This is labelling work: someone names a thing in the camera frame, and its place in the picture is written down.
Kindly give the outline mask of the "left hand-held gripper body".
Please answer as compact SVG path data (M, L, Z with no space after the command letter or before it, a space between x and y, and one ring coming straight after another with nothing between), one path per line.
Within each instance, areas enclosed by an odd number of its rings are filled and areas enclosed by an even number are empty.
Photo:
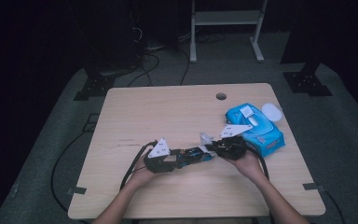
M175 161L166 161L171 150L164 138L160 138L144 157L146 168L154 174L172 172L176 168Z

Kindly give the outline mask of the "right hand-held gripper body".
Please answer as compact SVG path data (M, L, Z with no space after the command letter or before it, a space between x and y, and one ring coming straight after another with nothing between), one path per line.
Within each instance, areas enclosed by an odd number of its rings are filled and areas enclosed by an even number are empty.
M213 150L221 158L237 160L241 158L249 147L243 139L242 134L250 131L252 125L228 124L220 133L220 140L217 140L220 147L213 147Z

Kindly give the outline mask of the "blue toy car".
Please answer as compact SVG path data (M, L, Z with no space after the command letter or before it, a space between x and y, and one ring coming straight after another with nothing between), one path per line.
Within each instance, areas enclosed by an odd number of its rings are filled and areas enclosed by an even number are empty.
M192 147L187 149L188 152L185 155L174 155L175 162L185 162L186 166L190 164L196 164L204 161L210 161L213 155L204 153L199 147Z

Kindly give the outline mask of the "blue wet wipes pack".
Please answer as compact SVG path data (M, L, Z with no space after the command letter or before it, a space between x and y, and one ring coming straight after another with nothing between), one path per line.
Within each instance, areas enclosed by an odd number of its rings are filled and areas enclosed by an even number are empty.
M245 141L249 142L261 154L267 157L278 148L285 145L283 133L258 109L251 104L243 104L230 108L226 113L227 124L252 125L253 128L242 134Z

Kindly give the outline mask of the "person's left hand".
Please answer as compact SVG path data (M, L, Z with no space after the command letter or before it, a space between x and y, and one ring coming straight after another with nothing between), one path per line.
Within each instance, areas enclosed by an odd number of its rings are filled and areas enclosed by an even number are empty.
M135 164L134 170L131 173L129 180L126 183L127 187L140 188L152 181L158 176L149 171L144 162L145 155L143 155Z

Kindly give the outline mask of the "person's right hand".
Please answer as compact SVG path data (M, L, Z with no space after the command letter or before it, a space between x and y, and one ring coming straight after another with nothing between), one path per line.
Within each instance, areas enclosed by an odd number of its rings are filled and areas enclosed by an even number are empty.
M265 180L266 177L260 166L257 156L250 151L247 151L241 158L237 160L227 159L243 176L250 179L253 183Z

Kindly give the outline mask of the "white round lid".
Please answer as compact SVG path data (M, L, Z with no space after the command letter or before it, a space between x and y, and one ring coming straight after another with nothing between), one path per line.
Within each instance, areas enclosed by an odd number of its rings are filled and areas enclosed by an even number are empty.
M266 103L262 105L262 113L270 121L279 121L282 119L283 116L282 111L275 104L272 103Z

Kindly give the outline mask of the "black tape strip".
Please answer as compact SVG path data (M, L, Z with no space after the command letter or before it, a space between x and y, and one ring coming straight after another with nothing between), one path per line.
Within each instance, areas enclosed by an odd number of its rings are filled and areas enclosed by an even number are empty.
M303 185L304 190L313 190L316 189L320 192L324 192L325 188L323 185L318 184L318 183L306 183Z
M84 195L86 193L86 191L87 191L86 188L73 187L73 188L69 188L66 191L66 194L68 194L68 195L74 195L74 194L82 194L82 195Z

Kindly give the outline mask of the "black stand base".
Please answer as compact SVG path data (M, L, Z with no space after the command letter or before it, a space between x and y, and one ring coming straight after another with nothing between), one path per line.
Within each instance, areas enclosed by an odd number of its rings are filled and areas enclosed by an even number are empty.
M113 88L116 79L112 76L88 77L75 101L87 101L90 97L104 97Z
M332 96L332 92L316 76L320 63L319 60L309 61L300 71L283 73L293 93L306 93L313 97Z

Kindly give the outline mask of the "white metal stand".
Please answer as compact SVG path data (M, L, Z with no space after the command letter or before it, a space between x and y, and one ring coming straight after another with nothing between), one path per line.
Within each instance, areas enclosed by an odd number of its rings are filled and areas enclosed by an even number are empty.
M262 0L260 9L257 10L234 10L234 11L197 11L195 0L192 0L191 30L189 44L189 60L197 61L196 28L199 26L224 26L224 25L254 25L255 33L250 37L250 42L259 63L265 61L258 39L267 9L268 0Z

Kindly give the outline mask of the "black rectangular floor frame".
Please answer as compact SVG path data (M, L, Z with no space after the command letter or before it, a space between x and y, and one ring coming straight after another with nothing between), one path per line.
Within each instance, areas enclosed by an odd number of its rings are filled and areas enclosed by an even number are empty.
M90 113L85 124L83 125L83 133L93 133L97 126L98 119L100 117L99 113Z

